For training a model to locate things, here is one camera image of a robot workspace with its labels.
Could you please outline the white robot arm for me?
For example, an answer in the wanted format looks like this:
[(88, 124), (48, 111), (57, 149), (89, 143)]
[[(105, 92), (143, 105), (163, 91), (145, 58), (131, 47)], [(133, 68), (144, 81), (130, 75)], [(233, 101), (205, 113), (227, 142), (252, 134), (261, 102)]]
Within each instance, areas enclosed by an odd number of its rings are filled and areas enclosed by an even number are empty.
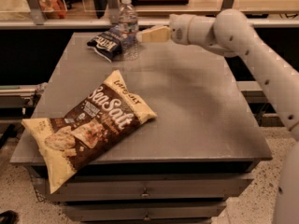
[(299, 73), (266, 45), (247, 17), (235, 9), (225, 9), (214, 18), (172, 14), (167, 26), (150, 27), (136, 38), (143, 43), (172, 40), (223, 57), (241, 58), (296, 141), (281, 171), (273, 224), (299, 224)]

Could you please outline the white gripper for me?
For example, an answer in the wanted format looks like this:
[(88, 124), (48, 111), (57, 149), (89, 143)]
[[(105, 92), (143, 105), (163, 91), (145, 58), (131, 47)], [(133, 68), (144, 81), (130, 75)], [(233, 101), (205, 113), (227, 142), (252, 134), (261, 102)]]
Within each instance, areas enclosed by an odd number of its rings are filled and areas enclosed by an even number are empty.
[(198, 45), (198, 39), (194, 33), (194, 25), (197, 22), (195, 15), (176, 15), (169, 17), (169, 27), (153, 26), (136, 34), (138, 42), (166, 42), (171, 39), (181, 45)]

